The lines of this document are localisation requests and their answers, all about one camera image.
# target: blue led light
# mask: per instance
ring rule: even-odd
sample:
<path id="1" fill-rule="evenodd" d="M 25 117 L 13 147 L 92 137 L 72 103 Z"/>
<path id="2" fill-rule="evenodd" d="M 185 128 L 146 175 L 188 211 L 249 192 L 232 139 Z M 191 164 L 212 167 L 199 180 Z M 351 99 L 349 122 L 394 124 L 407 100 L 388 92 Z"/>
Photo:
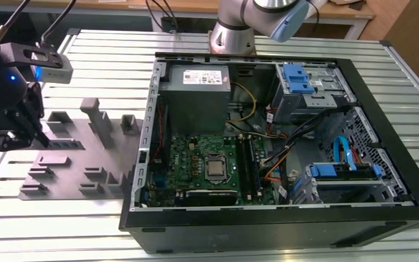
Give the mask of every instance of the blue led light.
<path id="1" fill-rule="evenodd" d="M 34 79 L 36 79 L 36 81 L 40 81 L 40 79 L 41 79 L 41 72 L 42 72 L 41 67 L 34 67 Z"/>

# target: cpu socket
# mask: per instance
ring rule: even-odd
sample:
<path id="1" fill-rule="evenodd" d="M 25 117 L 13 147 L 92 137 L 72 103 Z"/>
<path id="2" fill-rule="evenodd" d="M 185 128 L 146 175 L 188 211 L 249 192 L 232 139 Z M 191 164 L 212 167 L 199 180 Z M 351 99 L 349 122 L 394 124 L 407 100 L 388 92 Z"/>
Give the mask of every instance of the cpu socket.
<path id="1" fill-rule="evenodd" d="M 204 179 L 212 184 L 219 184 L 227 179 L 225 156 L 208 154 L 205 157 Z"/>

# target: ram slot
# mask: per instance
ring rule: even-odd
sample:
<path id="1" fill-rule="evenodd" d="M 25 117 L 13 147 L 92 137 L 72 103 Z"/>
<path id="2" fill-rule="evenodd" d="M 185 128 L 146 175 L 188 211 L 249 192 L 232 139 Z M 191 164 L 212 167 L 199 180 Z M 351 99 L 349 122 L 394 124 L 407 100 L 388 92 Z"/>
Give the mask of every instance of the ram slot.
<path id="1" fill-rule="evenodd" d="M 248 163 L 249 163 L 249 176 L 252 180 L 252 187 L 255 192 L 260 191 L 260 169 L 259 165 L 256 163 L 256 155 L 255 155 L 255 147 L 253 147 L 253 140 L 247 139 L 248 141 L 248 150 L 249 153 L 247 154 L 249 156 Z"/>
<path id="2" fill-rule="evenodd" d="M 239 168 L 240 192 L 244 200 L 252 200 L 255 195 L 255 186 L 251 174 L 251 163 L 248 162 L 249 146 L 245 138 L 236 137 L 236 153 Z"/>

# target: aluminum table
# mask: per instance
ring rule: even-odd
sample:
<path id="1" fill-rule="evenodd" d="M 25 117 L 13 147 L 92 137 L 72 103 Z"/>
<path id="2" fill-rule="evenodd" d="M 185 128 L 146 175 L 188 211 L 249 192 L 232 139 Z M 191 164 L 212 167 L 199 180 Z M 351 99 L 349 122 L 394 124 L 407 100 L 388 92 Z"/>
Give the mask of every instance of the aluminum table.
<path id="1" fill-rule="evenodd" d="M 376 41 L 256 38 L 259 55 L 348 58 L 419 166 L 419 79 L 392 47 Z M 144 116 L 155 52 L 208 50 L 204 34 L 81 30 L 60 52 L 74 68 L 70 84 L 45 84 L 45 114 L 77 109 L 98 97 L 109 118 Z M 0 153 L 0 261 L 419 261 L 419 229 L 362 248 L 148 255 L 117 230 L 121 200 L 17 199 L 36 151 Z"/>

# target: green motherboard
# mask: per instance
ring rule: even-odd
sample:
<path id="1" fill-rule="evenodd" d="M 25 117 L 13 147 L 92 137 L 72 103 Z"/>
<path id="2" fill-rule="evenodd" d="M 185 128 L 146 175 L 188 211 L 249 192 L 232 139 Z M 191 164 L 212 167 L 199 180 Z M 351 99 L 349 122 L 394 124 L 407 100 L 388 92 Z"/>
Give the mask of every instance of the green motherboard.
<path id="1" fill-rule="evenodd" d="M 243 151 L 237 143 L 248 145 Z M 272 188 L 263 183 L 259 172 L 260 159 L 264 157 L 261 138 L 175 136 L 168 172 L 153 176 L 155 186 L 163 190 L 160 197 L 156 196 L 159 190 L 155 190 L 152 197 L 160 198 L 160 206 L 172 206 L 173 201 L 168 198 L 188 190 L 231 190 L 237 193 L 236 205 L 272 204 Z"/>

